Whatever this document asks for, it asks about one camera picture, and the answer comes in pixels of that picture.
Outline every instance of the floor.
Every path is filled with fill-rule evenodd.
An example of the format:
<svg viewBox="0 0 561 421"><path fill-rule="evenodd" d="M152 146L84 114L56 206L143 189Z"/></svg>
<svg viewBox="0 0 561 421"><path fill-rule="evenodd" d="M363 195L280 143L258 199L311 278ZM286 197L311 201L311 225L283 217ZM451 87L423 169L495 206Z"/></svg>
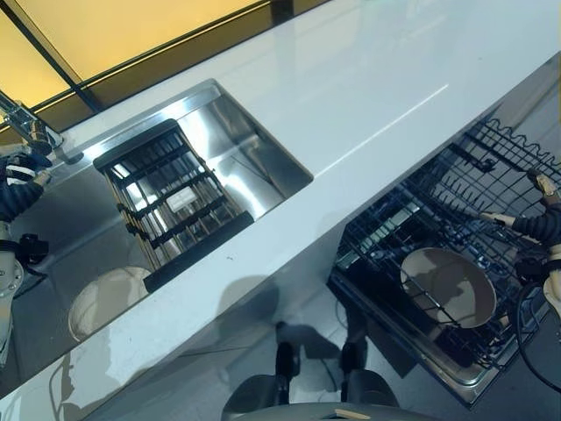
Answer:
<svg viewBox="0 0 561 421"><path fill-rule="evenodd" d="M299 332L304 343L301 373L291 384L291 402L337 401L336 386L341 382L338 350L347 337L343 307L324 288L285 321ZM561 346L556 330L554 317L549 315L529 345L529 355L543 373L561 384ZM369 331L381 343L375 326ZM396 371L370 339L367 343L366 367L386 379L404 409L455 421L561 420L561 396L543 386L521 359L468 410L424 368L412 364L405 375L399 375L401 370ZM243 380L274 371L274 329L268 329L254 346L233 345L225 344L226 348L210 353L183 354L144 385L133 384L127 393L110 400L88 420L219 420L224 404ZM391 358L394 366L400 359L398 351Z"/></svg>

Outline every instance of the dish rack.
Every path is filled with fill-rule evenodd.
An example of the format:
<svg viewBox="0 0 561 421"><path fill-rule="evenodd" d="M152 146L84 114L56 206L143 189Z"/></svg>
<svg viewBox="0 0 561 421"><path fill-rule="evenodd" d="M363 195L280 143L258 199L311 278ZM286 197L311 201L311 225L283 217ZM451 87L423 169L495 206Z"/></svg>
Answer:
<svg viewBox="0 0 561 421"><path fill-rule="evenodd" d="M535 243L477 215L482 211L541 214L541 195L526 176L531 168L561 186L553 156L501 127L499 120L481 120L355 217L338 249L332 282L467 405L475 403L515 354L511 322L524 283L517 274L519 263L545 257ZM403 259L428 246L460 253L485 270L497 296L494 316L487 323L462 329L408 274L405 284L415 285L430 306L419 308L404 292ZM430 309L442 311L445 320L429 318L425 310ZM546 311L539 294L525 303L522 320L527 339Z"/></svg>
<svg viewBox="0 0 561 421"><path fill-rule="evenodd" d="M94 165L156 271L145 279L149 291L253 222L173 119L112 149Z"/></svg>

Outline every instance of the dishwasher rack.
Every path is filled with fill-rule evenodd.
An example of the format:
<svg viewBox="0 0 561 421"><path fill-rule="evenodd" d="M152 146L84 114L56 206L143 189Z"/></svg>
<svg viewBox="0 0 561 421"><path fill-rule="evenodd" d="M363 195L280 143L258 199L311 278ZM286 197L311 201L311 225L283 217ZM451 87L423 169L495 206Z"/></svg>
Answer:
<svg viewBox="0 0 561 421"><path fill-rule="evenodd" d="M545 257L535 243L477 215L482 211L541 214L541 195L526 176L531 168L561 185L552 155L526 137L515 136L496 119L480 121L354 218L338 249L337 268L354 276L367 305L389 315L406 334L415 333L417 339L406 342L421 344L417 357L430 358L432 349L435 371L444 371L446 379L441 380L467 404L479 396L469 393L469 384L490 383L488 376L505 369L514 354L510 321L521 289L516 263L529 255ZM405 285L425 295L430 307L420 309L412 303L401 285L401 262L426 246L463 254L485 270L497 295L496 311L486 324L462 329L413 276L405 274ZM525 306L527 330L538 329L547 311L543 303L541 296L535 296ZM429 318L423 311L429 309L438 309L446 319Z"/></svg>

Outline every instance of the sink basin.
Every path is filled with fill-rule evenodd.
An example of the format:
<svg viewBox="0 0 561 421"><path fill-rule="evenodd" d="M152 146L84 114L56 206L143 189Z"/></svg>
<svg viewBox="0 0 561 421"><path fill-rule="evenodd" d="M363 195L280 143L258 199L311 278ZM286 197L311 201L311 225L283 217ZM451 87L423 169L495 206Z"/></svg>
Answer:
<svg viewBox="0 0 561 421"><path fill-rule="evenodd" d="M127 122L95 144L84 143L82 151L73 151L83 152L78 155L82 158L71 160L71 165L63 162L68 162L65 156L56 160L46 193L11 227L14 238L27 232L38 234L49 242L50 251L35 267L48 277L12 306L14 329L0 376L2 396L77 345L67 316L84 287L115 268L153 270L138 239L127 231L111 187L93 160L102 160L170 119L177 122L189 146L240 213L251 215L251 220L262 218L312 181L312 176L215 81L189 89L181 99ZM168 282L238 231L225 233L202 251L189 254L191 249L187 249L181 256L190 257L179 265L172 260L173 270L166 264L157 268L163 275L148 290ZM22 289L34 280L26 275Z"/></svg>

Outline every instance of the faucet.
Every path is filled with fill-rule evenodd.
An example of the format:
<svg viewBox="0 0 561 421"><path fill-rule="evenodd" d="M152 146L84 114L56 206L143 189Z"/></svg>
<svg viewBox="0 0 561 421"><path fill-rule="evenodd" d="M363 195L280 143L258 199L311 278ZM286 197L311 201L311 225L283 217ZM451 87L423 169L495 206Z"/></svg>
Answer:
<svg viewBox="0 0 561 421"><path fill-rule="evenodd" d="M62 144L62 137L45 121L19 101L0 90L0 116L24 140L23 144L0 146L0 156L29 153L30 149L43 156Z"/></svg>

